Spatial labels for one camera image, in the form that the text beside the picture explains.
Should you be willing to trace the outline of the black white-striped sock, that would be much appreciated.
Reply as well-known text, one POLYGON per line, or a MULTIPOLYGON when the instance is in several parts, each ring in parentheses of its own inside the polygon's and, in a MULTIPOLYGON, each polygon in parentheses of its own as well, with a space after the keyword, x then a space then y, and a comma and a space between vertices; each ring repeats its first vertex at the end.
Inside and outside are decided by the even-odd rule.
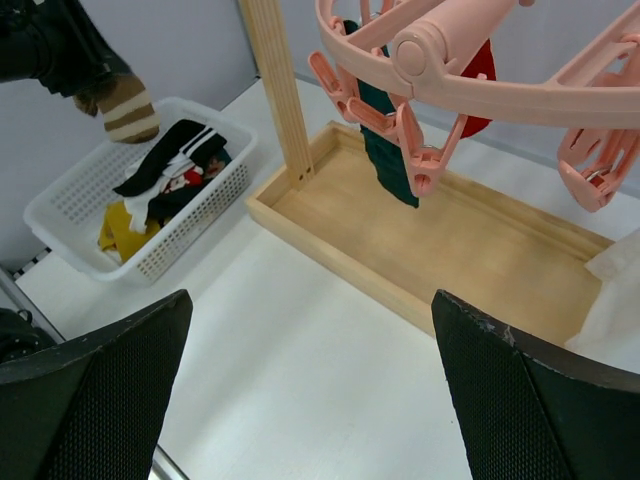
POLYGON ((134 197, 151 189, 168 167, 184 162, 204 169, 209 160, 227 144, 216 129, 199 122, 181 119, 173 124, 121 185, 114 192, 134 197))

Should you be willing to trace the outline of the pink round clip hanger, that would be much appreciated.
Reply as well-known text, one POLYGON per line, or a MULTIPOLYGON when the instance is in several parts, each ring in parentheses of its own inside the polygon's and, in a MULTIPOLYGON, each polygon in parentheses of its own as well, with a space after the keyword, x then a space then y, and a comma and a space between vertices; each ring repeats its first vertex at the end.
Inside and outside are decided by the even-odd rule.
POLYGON ((315 5, 323 50, 309 65, 342 117, 398 146, 411 192, 426 196, 458 142, 489 121, 560 127, 558 171, 574 200, 607 206, 639 154, 639 9, 632 6, 550 79, 496 80, 493 31, 511 1, 386 1, 360 5, 361 25, 346 29, 329 1, 315 5), (358 81, 386 92, 382 114, 358 81))

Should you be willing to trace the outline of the white plastic basket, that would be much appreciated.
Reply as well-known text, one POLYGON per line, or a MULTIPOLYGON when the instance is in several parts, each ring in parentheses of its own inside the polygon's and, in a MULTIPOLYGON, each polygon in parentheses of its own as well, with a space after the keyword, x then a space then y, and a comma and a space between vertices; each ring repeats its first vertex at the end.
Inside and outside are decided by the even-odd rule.
POLYGON ((257 133, 180 98, 159 135, 103 142, 27 206, 25 223, 89 277, 148 286, 248 187, 257 133))

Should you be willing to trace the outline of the brown striped sock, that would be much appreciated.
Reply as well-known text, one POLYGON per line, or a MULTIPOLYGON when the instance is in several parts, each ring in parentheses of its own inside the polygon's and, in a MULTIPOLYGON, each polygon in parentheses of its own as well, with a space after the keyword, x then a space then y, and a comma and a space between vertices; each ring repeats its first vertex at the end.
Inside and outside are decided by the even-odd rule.
POLYGON ((122 144, 140 144, 155 138, 160 120, 151 96, 136 75, 116 75, 73 96, 78 110, 101 115, 109 140, 122 144))

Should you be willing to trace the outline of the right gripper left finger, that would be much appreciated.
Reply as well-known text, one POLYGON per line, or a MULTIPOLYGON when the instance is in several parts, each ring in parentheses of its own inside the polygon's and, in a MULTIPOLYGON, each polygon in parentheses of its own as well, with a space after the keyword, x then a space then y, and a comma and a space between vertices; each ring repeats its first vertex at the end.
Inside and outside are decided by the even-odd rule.
POLYGON ((186 290, 62 343, 1 311, 1 476, 146 479, 193 311, 186 290))

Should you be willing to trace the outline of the dark patterned socks pile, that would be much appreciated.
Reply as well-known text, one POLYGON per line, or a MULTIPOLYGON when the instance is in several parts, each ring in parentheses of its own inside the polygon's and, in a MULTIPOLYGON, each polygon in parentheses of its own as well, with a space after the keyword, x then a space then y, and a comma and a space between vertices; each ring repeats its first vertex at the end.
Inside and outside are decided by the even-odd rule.
POLYGON ((193 166, 170 180, 148 207, 148 217, 164 225, 188 205, 232 161, 225 148, 216 152, 205 168, 193 166))

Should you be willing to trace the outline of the teal sock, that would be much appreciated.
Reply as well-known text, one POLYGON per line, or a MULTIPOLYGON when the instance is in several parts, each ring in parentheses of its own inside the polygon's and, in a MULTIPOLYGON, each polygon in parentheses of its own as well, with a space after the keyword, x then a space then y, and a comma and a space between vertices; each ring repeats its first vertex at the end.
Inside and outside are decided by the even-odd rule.
MULTIPOLYGON (((358 81, 358 89, 360 98, 378 112, 384 115, 396 112, 386 92, 362 80, 358 81)), ((360 126, 360 131, 379 184, 403 204, 418 208, 419 199, 411 192, 400 148, 364 125, 360 126)))

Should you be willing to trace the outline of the yellow sock in basket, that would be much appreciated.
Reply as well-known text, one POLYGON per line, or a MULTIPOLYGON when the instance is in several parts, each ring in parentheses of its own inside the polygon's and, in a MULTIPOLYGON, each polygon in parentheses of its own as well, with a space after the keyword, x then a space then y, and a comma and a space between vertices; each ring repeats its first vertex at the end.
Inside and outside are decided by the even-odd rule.
POLYGON ((127 262, 142 249, 162 228, 156 220, 149 220, 143 233, 129 229, 131 215, 124 202, 109 204, 98 237, 98 246, 103 253, 117 258, 119 263, 127 262))

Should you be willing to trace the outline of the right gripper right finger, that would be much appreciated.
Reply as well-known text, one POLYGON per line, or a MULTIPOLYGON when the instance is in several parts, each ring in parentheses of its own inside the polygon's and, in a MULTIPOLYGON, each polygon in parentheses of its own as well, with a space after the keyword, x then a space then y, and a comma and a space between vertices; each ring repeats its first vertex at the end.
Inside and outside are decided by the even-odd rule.
POLYGON ((436 341, 475 479, 636 479, 639 376, 438 290, 436 341))

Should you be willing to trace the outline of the white sock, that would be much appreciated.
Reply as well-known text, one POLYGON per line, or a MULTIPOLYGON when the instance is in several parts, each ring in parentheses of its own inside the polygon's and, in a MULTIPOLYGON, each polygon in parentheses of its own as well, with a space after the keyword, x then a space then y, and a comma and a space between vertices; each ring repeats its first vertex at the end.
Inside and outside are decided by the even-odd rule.
POLYGON ((185 155, 178 154, 171 159, 150 187, 143 187, 134 195, 122 194, 124 207, 131 216, 129 230, 143 234, 147 230, 146 221, 150 202, 160 194, 172 193, 188 185, 186 174, 197 166, 185 155))

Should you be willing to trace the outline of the wooden clothes rack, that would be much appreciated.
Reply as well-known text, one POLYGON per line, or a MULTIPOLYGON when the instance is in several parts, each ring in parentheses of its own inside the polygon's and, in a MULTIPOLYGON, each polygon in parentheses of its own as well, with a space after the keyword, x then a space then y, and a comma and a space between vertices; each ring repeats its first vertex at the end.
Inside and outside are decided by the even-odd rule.
POLYGON ((279 3, 241 9, 285 160, 247 200, 257 223, 426 333, 438 289, 557 345, 581 329, 607 238, 453 173, 420 209, 387 198, 357 130, 308 136, 279 3))

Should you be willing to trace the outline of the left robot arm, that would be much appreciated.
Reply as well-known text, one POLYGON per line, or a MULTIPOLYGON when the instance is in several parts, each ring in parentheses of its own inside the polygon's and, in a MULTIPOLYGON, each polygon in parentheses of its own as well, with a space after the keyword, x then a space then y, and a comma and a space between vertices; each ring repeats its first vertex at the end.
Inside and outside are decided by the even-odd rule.
POLYGON ((37 80, 72 97, 131 73, 79 1, 1 3, 3 83, 37 80))

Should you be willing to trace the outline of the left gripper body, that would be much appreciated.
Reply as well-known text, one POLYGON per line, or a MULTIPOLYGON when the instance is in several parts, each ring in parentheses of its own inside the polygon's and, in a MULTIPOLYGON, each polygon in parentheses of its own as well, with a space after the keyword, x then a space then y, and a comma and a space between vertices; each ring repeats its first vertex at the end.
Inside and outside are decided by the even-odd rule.
POLYGON ((77 0, 38 4, 34 26, 46 52, 44 71, 38 80, 52 94, 71 97, 117 75, 132 73, 77 0))

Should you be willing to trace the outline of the white sheer garment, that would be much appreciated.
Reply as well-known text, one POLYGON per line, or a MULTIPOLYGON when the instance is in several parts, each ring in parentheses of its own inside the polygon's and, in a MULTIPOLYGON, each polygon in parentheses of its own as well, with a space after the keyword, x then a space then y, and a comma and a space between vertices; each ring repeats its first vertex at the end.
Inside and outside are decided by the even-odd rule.
POLYGON ((584 324, 565 346, 601 363, 639 372, 639 232, 596 255, 586 269, 602 282, 584 324))

